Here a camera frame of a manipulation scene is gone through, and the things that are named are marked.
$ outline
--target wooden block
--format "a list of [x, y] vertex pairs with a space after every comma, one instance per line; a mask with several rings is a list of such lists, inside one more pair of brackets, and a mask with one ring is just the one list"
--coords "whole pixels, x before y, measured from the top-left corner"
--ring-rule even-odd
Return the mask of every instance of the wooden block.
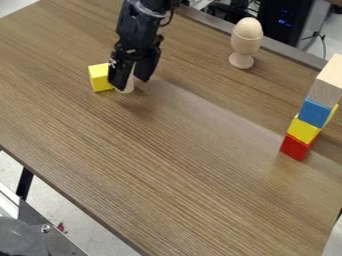
[[317, 128], [323, 128], [327, 122], [331, 113], [331, 108], [328, 108], [310, 97], [306, 97], [303, 106], [299, 112], [298, 119], [308, 124], [316, 126]]
[[114, 90], [108, 82], [108, 63], [88, 67], [91, 86], [94, 92]]
[[301, 161], [309, 153], [318, 136], [319, 134], [317, 134], [310, 144], [305, 144], [290, 134], [286, 134], [283, 144], [280, 147], [280, 151], [298, 161]]
[[321, 128], [299, 120], [298, 115], [296, 115], [293, 118], [287, 133], [305, 144], [310, 144], [321, 132], [321, 130]]
[[317, 76], [309, 96], [328, 108], [333, 108], [342, 97], [342, 56], [335, 54]]

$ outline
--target egg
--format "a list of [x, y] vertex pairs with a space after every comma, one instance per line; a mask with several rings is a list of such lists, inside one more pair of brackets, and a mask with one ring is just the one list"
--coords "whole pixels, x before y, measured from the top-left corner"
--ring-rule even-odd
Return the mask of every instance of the egg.
[[255, 18], [244, 18], [240, 20], [234, 32], [243, 38], [256, 39], [263, 36], [263, 31], [260, 22]]

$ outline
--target black equipment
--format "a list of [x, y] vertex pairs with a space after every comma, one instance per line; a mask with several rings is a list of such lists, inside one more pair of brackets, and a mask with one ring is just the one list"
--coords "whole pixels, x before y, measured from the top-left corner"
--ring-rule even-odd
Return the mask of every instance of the black equipment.
[[134, 75], [148, 81], [161, 56], [164, 38], [160, 26], [171, 22], [177, 0], [124, 0], [117, 24], [120, 40], [115, 44], [109, 65], [108, 81], [124, 90], [134, 67]]
[[306, 50], [329, 10], [330, 4], [322, 0], [261, 0], [258, 19], [266, 36]]

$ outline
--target red block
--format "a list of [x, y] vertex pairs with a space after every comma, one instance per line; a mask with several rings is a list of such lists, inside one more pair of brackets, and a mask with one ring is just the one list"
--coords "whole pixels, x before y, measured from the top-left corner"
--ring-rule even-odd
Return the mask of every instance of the red block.
[[317, 135], [310, 144], [305, 144], [304, 142], [298, 140], [290, 134], [286, 134], [284, 142], [280, 147], [280, 151], [298, 161], [301, 161], [309, 153], [312, 145], [315, 143], [318, 136], [319, 135]]

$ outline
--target blue block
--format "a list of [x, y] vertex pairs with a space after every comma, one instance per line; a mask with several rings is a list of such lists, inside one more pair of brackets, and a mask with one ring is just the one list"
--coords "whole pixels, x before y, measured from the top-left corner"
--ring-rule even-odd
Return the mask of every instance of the blue block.
[[330, 113], [331, 108], [311, 100], [308, 96], [299, 112], [298, 119], [316, 126], [317, 128], [323, 128]]

